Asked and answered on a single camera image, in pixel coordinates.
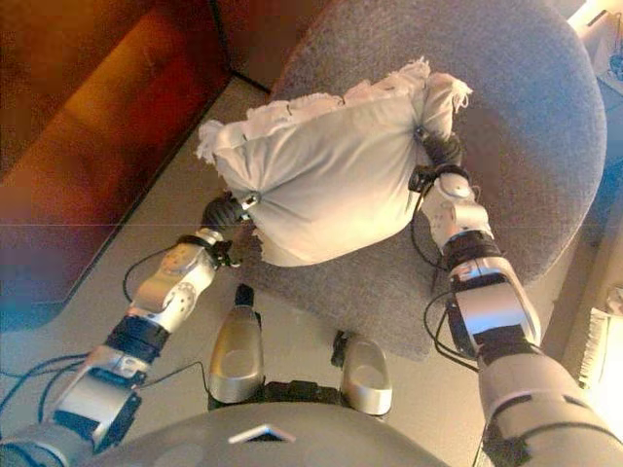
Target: white pillow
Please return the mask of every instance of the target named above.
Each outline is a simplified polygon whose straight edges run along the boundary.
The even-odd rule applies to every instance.
[[[428,163],[416,126],[448,137],[471,89],[430,74],[422,58],[344,97],[317,93],[247,111],[247,120],[200,128],[197,154],[215,163],[249,209],[262,258],[277,266],[321,263],[400,232],[416,197],[417,163]]]

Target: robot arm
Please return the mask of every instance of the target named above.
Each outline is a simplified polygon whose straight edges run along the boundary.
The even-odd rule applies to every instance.
[[[205,210],[203,227],[183,235],[158,271],[137,290],[121,322],[93,350],[68,382],[43,423],[2,441],[22,461],[46,466],[78,465],[117,445],[128,432],[141,399],[136,393],[168,337],[195,308],[216,271],[229,266],[220,231],[244,218],[257,202],[219,198]]]
[[[479,368],[487,421],[484,449],[495,465],[622,465],[623,447],[568,372],[539,349],[534,308],[495,245],[467,174],[443,164],[443,148],[420,131],[435,170],[417,167],[413,187],[448,265],[453,340]]]

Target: cable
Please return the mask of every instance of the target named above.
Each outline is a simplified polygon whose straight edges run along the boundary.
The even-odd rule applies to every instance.
[[[30,377],[42,377],[44,375],[51,375],[52,373],[56,373],[57,371],[59,371],[61,369],[62,369],[62,367],[61,368],[52,368],[50,370],[44,370],[43,372],[33,373],[32,375],[30,375]],[[0,370],[0,375],[3,376],[3,377],[12,377],[14,379],[20,379],[21,377],[25,376],[25,374],[5,372],[4,370]]]
[[[11,401],[11,399],[13,399],[13,397],[16,395],[16,393],[19,391],[19,389],[23,386],[23,384],[30,377],[32,377],[34,375],[37,375],[37,372],[39,370],[41,370],[43,368],[46,368],[48,365],[51,365],[52,363],[63,362],[65,360],[74,360],[74,359],[78,359],[78,358],[83,359],[83,358],[87,358],[88,355],[89,355],[88,353],[77,353],[77,354],[73,354],[73,355],[62,355],[60,357],[51,358],[49,360],[41,362],[41,363],[35,365],[34,367],[32,367],[25,374],[23,374],[23,376],[11,388],[11,390],[4,397],[4,399],[2,399],[2,402],[0,402],[0,416],[2,416],[2,412],[7,407],[7,404],[9,404],[9,401]]]
[[[455,363],[458,363],[459,365],[461,365],[462,367],[471,370],[472,372],[476,372],[478,373],[478,369],[472,365],[469,365],[466,362],[463,362],[462,360],[459,360],[459,358],[468,358],[465,355],[463,355],[462,353],[453,350],[451,348],[449,348],[447,345],[445,345],[444,343],[440,342],[439,340],[439,335],[441,334],[441,327],[444,323],[444,321],[446,320],[446,316],[448,315],[448,311],[444,310],[444,313],[441,316],[441,319],[439,320],[439,324],[437,326],[437,332],[433,335],[432,331],[430,330],[430,328],[428,327],[428,313],[430,312],[430,308],[432,307],[432,305],[437,302],[439,299],[441,299],[443,296],[451,294],[452,291],[447,291],[447,292],[443,292],[439,295],[436,295],[435,297],[433,297],[430,302],[428,302],[428,304],[426,305],[425,309],[424,309],[424,314],[423,314],[423,322],[424,322],[424,328],[426,329],[426,333],[430,336],[430,338],[433,340],[434,344],[435,344],[435,350],[437,350],[437,353],[439,353],[442,357],[447,358],[448,360],[451,360]]]
[[[161,253],[164,253],[165,251],[170,250],[174,246],[175,245],[171,245],[171,246],[168,246],[167,248],[163,248],[162,250],[158,250],[155,253],[147,255],[146,257],[138,260],[136,263],[134,263],[133,265],[131,265],[128,268],[128,270],[126,271],[126,274],[124,275],[124,281],[122,282],[122,287],[124,289],[124,297],[126,297],[126,300],[128,300],[128,302],[132,301],[132,298],[129,296],[129,292],[128,292],[128,279],[129,279],[129,275],[132,273],[132,271],[135,270],[136,268],[138,268],[143,263],[145,263],[147,260],[151,260],[153,257],[158,256]]]
[[[39,423],[41,423],[43,421],[43,416],[44,416],[44,408],[46,406],[46,399],[48,398],[48,394],[50,393],[50,389],[52,389],[52,386],[54,386],[55,382],[62,377],[65,373],[70,372],[71,370],[75,369],[76,367],[78,367],[79,365],[82,365],[83,363],[85,363],[84,360],[80,360],[78,362],[74,362],[72,364],[69,364],[59,370],[56,371],[56,374],[50,378],[50,380],[48,381],[48,384],[46,384],[46,387],[44,388],[43,392],[41,393],[41,397],[39,398],[39,408],[37,410],[37,421],[39,421]]]
[[[480,435],[480,443],[478,443],[478,448],[476,449],[476,453],[474,454],[474,460],[471,462],[471,467],[476,467],[476,462],[478,461],[478,457],[480,457],[480,452],[483,447],[483,441],[485,439],[485,433],[487,433],[487,422],[485,422],[485,427],[483,428],[483,434]]]
[[[467,370],[471,370],[472,372],[478,374],[478,368],[476,368],[473,365],[470,365],[468,363],[465,363],[462,360],[457,359],[456,357],[453,357],[449,353],[444,353],[444,352],[441,351],[441,346],[440,346],[441,342],[439,341],[439,335],[441,334],[441,326],[444,324],[444,321],[446,320],[446,316],[448,316],[448,311],[444,311],[444,314],[441,315],[441,319],[439,320],[439,326],[437,326],[437,332],[435,333],[435,349],[437,350],[437,353],[439,353],[443,357],[446,357],[448,360],[451,360],[451,361],[461,365],[462,367],[466,368]]]
[[[416,208],[413,212],[413,218],[411,219],[411,242],[413,243],[413,247],[416,249],[416,252],[425,263],[432,266],[433,268],[446,270],[444,267],[435,264],[432,260],[428,259],[428,257],[424,255],[423,251],[421,251],[420,246],[418,245],[418,241],[416,240],[416,216],[418,215],[418,212],[420,212],[421,202],[423,201],[425,195],[424,190],[425,189],[422,189],[420,195],[418,196],[418,200],[416,201]]]
[[[428,336],[429,336],[429,337],[430,337],[433,341],[435,341],[435,340],[436,340],[436,338],[435,338],[435,335],[434,335],[434,334],[432,333],[432,331],[430,330],[430,327],[428,326],[428,313],[430,312],[430,308],[432,307],[432,304],[434,304],[435,302],[437,302],[437,301],[438,301],[439,299],[441,299],[444,295],[448,295],[448,294],[451,294],[451,293],[452,293],[452,291],[447,291],[447,292],[444,292],[444,293],[442,293],[442,294],[439,294],[439,295],[437,295],[437,296],[433,297],[433,298],[430,300],[430,302],[428,302],[428,305],[426,305],[426,308],[424,309],[424,315],[423,315],[424,328],[426,329],[426,333],[428,334]],[[453,350],[453,349],[449,348],[448,346],[446,346],[446,345],[445,345],[444,343],[442,343],[442,342],[438,342],[438,343],[439,343],[439,346],[440,346],[441,348],[443,348],[443,349],[444,349],[444,350],[446,350],[447,352],[451,353],[452,355],[455,355],[456,357],[462,357],[462,358],[465,358],[465,356],[464,356],[462,353],[457,352],[456,350]]]
[[[202,369],[202,380],[203,380],[203,390],[205,391],[205,394],[209,395],[209,389],[207,388],[207,383],[205,382],[205,368],[203,367],[203,363],[200,362],[199,360],[193,363],[189,363],[188,365],[178,368],[177,370],[175,370],[174,372],[171,372],[167,375],[164,375],[163,377],[159,377],[154,379],[153,381],[147,381],[145,384],[143,384],[141,387],[143,389],[147,388],[147,387],[151,387],[155,384],[158,384],[160,382],[163,382],[166,379],[169,379],[170,377],[174,377],[175,375],[177,375],[178,373],[182,373],[186,370],[188,370],[191,367],[194,367],[195,365],[199,365]]]
[[[42,464],[40,464],[39,462],[36,462],[35,459],[33,459],[32,456],[28,452],[26,452],[25,450],[23,450],[17,445],[6,445],[6,446],[3,446],[2,449],[12,450],[14,453],[16,453],[19,456],[21,460],[23,460],[26,464],[28,464],[28,467],[41,467],[42,466]]]

